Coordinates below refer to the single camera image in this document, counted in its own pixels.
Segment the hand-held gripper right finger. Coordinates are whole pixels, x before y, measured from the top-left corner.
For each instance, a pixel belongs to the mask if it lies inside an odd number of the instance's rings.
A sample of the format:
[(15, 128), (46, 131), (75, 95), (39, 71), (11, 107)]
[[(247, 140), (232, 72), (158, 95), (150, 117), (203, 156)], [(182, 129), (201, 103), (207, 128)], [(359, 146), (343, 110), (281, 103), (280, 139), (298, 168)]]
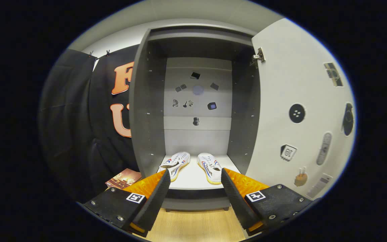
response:
[(222, 169), (221, 183), (249, 236), (273, 233), (316, 205), (285, 185), (268, 186), (228, 168)]

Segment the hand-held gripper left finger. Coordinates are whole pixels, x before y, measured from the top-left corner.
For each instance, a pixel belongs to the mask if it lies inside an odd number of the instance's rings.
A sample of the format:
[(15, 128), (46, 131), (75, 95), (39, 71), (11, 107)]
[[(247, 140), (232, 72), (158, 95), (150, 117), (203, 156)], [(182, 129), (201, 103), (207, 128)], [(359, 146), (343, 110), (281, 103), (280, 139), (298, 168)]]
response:
[(83, 203), (83, 209), (110, 226), (146, 237), (154, 226), (170, 184), (170, 172), (164, 169), (127, 188), (108, 188)]

